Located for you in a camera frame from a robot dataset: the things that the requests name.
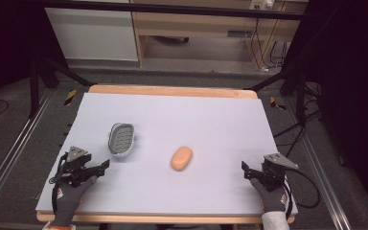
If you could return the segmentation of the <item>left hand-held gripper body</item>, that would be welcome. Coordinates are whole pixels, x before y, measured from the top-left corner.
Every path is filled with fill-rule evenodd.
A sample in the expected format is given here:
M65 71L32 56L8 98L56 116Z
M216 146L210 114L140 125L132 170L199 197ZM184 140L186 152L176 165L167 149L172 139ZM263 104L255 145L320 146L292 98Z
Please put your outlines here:
M94 168L86 168L85 164L92 158L87 150L71 147L65 154L65 163L60 167L60 178L68 185L76 188L82 182L95 175Z

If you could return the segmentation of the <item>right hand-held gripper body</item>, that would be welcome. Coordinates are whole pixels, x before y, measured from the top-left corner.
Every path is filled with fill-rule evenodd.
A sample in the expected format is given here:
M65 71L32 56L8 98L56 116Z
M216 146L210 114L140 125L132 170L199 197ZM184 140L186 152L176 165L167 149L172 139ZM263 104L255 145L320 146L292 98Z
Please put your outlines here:
M298 170L299 166L281 153L273 153L264 156L262 164L264 181L262 184L269 191L272 192L281 188L285 182L286 169Z

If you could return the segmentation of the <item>person's right hand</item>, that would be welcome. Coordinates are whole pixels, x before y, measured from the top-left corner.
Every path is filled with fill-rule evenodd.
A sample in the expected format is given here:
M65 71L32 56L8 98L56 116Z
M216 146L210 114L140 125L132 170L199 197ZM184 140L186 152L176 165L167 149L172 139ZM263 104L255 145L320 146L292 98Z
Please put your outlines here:
M277 188L269 192L256 178L252 178L250 183L259 193L262 200L263 209L266 213L284 212L286 210L288 195L284 188Z

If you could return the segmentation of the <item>grey soap dish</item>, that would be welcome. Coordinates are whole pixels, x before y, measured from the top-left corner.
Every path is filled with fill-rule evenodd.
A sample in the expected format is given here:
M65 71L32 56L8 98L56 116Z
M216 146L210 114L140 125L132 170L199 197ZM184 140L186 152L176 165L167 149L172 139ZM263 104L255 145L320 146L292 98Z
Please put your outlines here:
M132 124L114 124L109 132L108 148L117 157L128 156L134 146L135 133Z

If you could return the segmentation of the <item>orange soap bar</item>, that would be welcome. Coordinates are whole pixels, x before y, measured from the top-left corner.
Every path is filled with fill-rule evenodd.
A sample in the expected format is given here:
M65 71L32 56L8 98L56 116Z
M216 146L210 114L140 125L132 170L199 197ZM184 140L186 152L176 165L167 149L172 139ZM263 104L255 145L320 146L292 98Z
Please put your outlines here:
M171 159L171 166L176 171L183 171L187 168L193 157L193 151L188 147L179 148Z

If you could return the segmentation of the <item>yellow black striped tape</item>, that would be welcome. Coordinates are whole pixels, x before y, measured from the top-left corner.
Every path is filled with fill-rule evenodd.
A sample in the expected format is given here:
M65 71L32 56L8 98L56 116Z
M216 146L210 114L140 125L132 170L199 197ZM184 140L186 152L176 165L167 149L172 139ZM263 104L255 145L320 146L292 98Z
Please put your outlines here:
M277 104L274 97L270 97L270 106L278 108L280 110L287 110L287 107L285 105Z
M77 90L76 89L71 90L68 93L68 95L66 97L66 100L64 101L64 104L63 105L69 105L69 104L71 104L71 102L73 101L73 98L75 97L76 93L77 93Z

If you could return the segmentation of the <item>black metal stand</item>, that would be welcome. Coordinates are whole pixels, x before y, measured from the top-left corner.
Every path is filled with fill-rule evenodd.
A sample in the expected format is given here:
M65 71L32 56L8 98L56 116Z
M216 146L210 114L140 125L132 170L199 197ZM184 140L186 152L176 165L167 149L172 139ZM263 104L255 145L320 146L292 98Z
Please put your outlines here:
M76 73L72 72L67 66L61 65L60 63L55 62L48 57L33 57L30 64L30 118L33 118L40 108L39 80L43 80L43 83L46 85L47 88L56 88L59 85L59 81L55 75L55 72L60 72L61 74L67 76L68 78L78 82L83 86L95 85L95 82L80 77Z
M280 73L264 80L254 86L247 87L247 90L259 91L270 84L284 79L280 93L282 96L289 96L293 91L297 92L296 96L296 118L299 123L304 124L305 118L305 107L304 107L304 96L305 96L305 85L306 80L303 71L300 67L291 67L282 70Z

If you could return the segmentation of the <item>black curtain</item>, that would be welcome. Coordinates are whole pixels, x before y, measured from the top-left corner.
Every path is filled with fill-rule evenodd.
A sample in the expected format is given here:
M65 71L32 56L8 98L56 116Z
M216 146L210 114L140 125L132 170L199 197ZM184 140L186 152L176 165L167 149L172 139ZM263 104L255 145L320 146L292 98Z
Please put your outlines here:
M321 86L320 104L339 153L368 194L368 0L309 0L287 63Z
M0 88L27 78L34 55L67 64L43 7L23 0L0 0Z

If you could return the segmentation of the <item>white cabinet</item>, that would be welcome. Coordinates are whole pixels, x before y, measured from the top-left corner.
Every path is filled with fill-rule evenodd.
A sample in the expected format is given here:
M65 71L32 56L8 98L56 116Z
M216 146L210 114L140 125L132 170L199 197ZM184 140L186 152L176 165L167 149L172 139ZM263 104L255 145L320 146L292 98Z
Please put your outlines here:
M131 14L46 8L68 59L137 61Z

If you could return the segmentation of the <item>wooden desk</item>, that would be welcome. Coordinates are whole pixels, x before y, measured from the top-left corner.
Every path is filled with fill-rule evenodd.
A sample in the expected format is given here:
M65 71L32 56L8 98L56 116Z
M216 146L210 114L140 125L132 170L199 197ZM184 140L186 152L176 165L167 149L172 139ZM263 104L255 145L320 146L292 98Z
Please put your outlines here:
M251 0L129 0L133 4L153 4L250 10ZM309 0L275 0L270 11L303 13ZM209 15L135 12L136 35L165 37L239 37L255 69L268 65L267 57L276 42L291 42L299 26L297 20L243 18Z

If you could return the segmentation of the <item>white power strip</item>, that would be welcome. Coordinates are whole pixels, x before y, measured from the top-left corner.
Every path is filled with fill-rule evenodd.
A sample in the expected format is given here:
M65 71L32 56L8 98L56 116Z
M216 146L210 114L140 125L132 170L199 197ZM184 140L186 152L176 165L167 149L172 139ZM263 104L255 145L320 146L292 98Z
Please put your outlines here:
M257 11L270 11L275 0L251 0L249 9Z

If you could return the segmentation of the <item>metal floor rail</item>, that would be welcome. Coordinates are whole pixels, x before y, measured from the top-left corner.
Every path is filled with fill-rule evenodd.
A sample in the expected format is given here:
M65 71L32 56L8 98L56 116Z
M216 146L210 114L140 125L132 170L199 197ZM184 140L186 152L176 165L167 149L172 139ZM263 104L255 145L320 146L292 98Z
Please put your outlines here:
M337 183L343 177L344 170L339 165L339 155L321 122L321 111L315 100L304 99L304 107L306 122L297 128L301 134L296 147L289 151L292 159L302 157L299 160L300 171L313 181L313 184L308 183L308 187L318 199L318 204L314 208L300 207L300 211L331 221L331 230L353 230L337 195Z
M22 127L20 133L17 135L15 141L11 145L6 157L0 165L0 191L5 184L9 174L11 173L17 159L22 153L23 149L29 142L35 128L37 127L42 115L44 114L50 100L53 97L55 90L46 89L41 99L38 100L37 109L34 115L27 120Z

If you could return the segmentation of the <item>black metal frame bar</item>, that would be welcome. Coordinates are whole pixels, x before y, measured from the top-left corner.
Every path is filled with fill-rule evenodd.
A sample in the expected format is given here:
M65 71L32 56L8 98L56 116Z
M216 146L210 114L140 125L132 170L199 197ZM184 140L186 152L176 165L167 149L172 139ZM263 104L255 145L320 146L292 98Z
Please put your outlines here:
M36 3L46 8L73 9L73 10L170 13L170 14L209 15L209 16L226 16L226 17L243 17L243 18L267 18L267 19L283 19L283 20L303 20L307 17L305 14L297 12L226 10L220 8L153 5L153 4L129 4L129 3L68 1L68 0L36 0Z

